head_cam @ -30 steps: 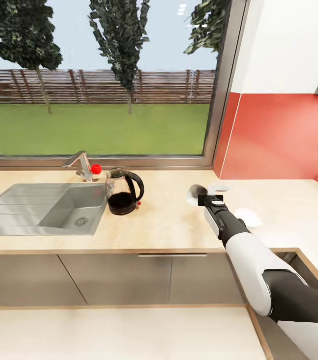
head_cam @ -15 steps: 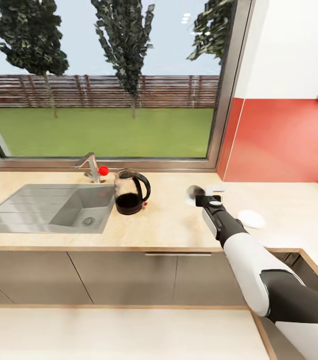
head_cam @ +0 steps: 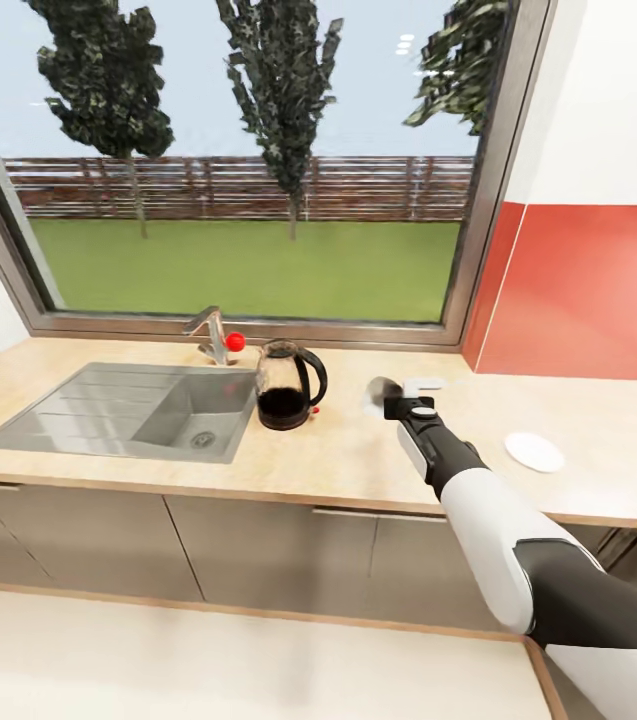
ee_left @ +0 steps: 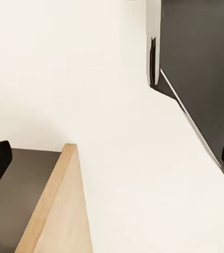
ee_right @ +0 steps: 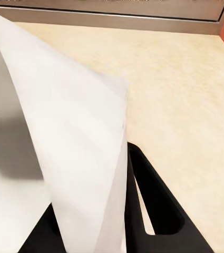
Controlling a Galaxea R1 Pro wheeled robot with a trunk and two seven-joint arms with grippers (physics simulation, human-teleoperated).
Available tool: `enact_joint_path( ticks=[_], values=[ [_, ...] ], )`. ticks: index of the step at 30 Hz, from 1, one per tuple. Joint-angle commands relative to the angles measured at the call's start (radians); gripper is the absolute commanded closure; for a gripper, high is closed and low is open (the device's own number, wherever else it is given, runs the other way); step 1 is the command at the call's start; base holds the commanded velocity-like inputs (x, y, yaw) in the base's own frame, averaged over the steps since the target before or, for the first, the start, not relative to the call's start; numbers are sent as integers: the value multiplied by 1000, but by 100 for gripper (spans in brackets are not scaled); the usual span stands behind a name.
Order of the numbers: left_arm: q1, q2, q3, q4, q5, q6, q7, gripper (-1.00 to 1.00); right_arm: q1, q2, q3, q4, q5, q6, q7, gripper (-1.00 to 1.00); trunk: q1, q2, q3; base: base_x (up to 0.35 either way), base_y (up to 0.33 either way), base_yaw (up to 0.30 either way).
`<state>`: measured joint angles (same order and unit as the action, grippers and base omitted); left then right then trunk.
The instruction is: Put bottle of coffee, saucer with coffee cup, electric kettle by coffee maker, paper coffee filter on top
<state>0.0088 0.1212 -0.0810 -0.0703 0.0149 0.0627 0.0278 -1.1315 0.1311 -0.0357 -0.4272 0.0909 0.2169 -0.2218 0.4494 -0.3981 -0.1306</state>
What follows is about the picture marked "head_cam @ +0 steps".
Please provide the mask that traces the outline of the paper coffee filter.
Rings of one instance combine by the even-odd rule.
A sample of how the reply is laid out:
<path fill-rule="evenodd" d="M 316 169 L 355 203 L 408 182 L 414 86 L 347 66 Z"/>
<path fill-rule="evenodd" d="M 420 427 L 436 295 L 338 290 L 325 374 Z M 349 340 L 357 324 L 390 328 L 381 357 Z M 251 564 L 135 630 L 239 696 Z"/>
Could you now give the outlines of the paper coffee filter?
<path fill-rule="evenodd" d="M 375 377 L 367 385 L 359 409 L 375 419 L 384 419 L 384 398 L 402 396 L 403 393 L 403 386 L 393 379 Z"/>

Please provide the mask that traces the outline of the electric kettle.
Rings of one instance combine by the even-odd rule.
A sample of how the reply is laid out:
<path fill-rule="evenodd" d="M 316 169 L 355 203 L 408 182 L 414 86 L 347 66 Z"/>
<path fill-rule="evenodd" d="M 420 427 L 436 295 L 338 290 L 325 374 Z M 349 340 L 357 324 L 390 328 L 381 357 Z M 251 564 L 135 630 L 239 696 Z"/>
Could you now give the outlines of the electric kettle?
<path fill-rule="evenodd" d="M 325 365 L 310 348 L 297 347 L 286 339 L 273 339 L 258 346 L 258 351 L 255 392 L 259 421 L 273 431 L 300 427 L 325 396 Z M 314 399 L 305 363 L 315 368 L 319 378 L 319 394 Z"/>

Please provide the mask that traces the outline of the saucer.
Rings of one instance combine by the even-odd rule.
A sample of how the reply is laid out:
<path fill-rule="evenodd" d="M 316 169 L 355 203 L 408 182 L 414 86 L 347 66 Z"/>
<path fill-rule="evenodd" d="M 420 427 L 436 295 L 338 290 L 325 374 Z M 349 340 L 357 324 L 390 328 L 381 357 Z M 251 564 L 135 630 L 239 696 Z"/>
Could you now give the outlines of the saucer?
<path fill-rule="evenodd" d="M 505 439 L 505 447 L 517 461 L 532 469 L 551 472 L 562 469 L 565 465 L 559 449 L 537 435 L 511 433 Z"/>

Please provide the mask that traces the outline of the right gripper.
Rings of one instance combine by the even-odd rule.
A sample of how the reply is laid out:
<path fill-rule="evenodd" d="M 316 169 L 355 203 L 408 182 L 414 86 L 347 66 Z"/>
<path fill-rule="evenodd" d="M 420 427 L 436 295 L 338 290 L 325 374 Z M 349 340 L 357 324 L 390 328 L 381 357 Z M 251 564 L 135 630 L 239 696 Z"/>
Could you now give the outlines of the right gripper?
<path fill-rule="evenodd" d="M 399 420 L 402 418 L 402 410 L 410 406 L 410 404 L 420 404 L 420 406 L 428 406 L 434 408 L 434 398 L 431 396 L 418 396 L 417 398 L 406 398 L 403 396 L 390 396 L 384 398 L 384 420 Z"/>

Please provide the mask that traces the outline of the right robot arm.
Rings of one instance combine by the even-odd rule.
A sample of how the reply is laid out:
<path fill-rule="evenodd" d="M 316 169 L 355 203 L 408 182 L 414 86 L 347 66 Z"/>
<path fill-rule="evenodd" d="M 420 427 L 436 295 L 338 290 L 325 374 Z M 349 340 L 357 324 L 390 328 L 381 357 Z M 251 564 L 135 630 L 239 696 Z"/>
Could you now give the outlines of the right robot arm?
<path fill-rule="evenodd" d="M 384 420 L 399 420 L 399 445 L 434 488 L 496 622 L 536 641 L 606 720 L 637 720 L 637 586 L 605 573 L 445 427 L 418 394 L 443 379 L 402 386 L 384 398 Z"/>

